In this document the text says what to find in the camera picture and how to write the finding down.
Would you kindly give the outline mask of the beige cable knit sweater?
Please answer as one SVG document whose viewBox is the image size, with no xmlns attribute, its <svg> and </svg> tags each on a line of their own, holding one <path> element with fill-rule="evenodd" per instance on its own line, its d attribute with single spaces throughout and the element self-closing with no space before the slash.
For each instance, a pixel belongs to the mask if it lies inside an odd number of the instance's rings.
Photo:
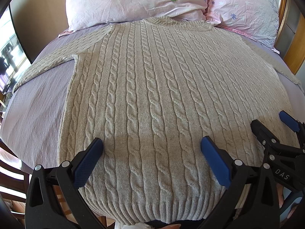
<svg viewBox="0 0 305 229">
<path fill-rule="evenodd" d="M 15 91 L 65 60 L 75 63 L 58 161 L 102 139 L 104 153 L 80 193 L 95 214 L 122 224 L 208 217 L 224 188 L 201 153 L 204 136 L 253 166 L 263 161 L 254 119 L 298 144 L 279 119 L 292 107 L 274 64 L 204 21 L 106 26 L 37 61 Z"/>
</svg>

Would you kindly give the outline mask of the dark wooden chair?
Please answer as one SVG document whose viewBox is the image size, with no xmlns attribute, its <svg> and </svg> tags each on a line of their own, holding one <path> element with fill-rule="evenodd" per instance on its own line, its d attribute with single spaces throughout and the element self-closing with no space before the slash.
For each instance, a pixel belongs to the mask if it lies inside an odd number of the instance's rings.
<svg viewBox="0 0 305 229">
<path fill-rule="evenodd" d="M 24 228 L 30 175 L 9 161 L 17 156 L 1 142 L 1 228 Z"/>
</svg>

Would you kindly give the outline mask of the wooden bed headboard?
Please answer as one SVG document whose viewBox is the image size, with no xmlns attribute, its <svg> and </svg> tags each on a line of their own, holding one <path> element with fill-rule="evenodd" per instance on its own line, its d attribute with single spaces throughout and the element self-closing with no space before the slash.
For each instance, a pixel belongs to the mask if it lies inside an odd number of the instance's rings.
<svg viewBox="0 0 305 229">
<path fill-rule="evenodd" d="M 275 48 L 293 74 L 304 64 L 304 15 L 296 0 L 276 0 L 280 27 Z"/>
</svg>

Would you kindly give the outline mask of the lilac bed sheet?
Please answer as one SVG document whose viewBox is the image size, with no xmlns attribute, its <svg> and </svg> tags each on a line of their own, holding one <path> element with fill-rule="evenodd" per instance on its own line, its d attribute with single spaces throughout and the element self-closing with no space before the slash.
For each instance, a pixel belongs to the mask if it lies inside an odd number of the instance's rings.
<svg viewBox="0 0 305 229">
<path fill-rule="evenodd" d="M 54 50 L 65 47 L 107 25 L 96 25 L 69 35 L 60 35 L 51 41 L 31 66 Z M 240 36 L 249 46 L 256 46 L 278 64 L 288 69 L 282 58 L 260 43 Z M 74 69 L 74 60 L 67 61 L 20 86 L 13 94 L 1 125 L 1 139 L 23 161 L 22 171 L 31 174 L 37 164 L 45 168 L 58 166 L 57 142 L 68 83 Z M 290 99 L 295 119 L 304 122 L 304 93 L 287 77 L 278 73 Z"/>
</svg>

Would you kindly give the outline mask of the pink flower print pillow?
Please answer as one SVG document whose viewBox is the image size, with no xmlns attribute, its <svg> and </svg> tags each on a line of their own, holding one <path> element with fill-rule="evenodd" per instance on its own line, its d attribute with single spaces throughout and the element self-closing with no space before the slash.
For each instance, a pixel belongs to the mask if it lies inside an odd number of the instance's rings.
<svg viewBox="0 0 305 229">
<path fill-rule="evenodd" d="M 206 20 L 275 49 L 279 29 L 276 0 L 208 0 Z"/>
</svg>

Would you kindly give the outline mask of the pink tree print pillow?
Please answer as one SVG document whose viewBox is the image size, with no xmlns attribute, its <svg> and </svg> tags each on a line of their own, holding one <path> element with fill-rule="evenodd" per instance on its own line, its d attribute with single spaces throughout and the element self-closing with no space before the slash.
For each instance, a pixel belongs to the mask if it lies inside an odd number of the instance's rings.
<svg viewBox="0 0 305 229">
<path fill-rule="evenodd" d="M 207 0 L 66 0 L 69 31 L 102 23 L 170 17 L 178 21 L 205 19 Z"/>
</svg>

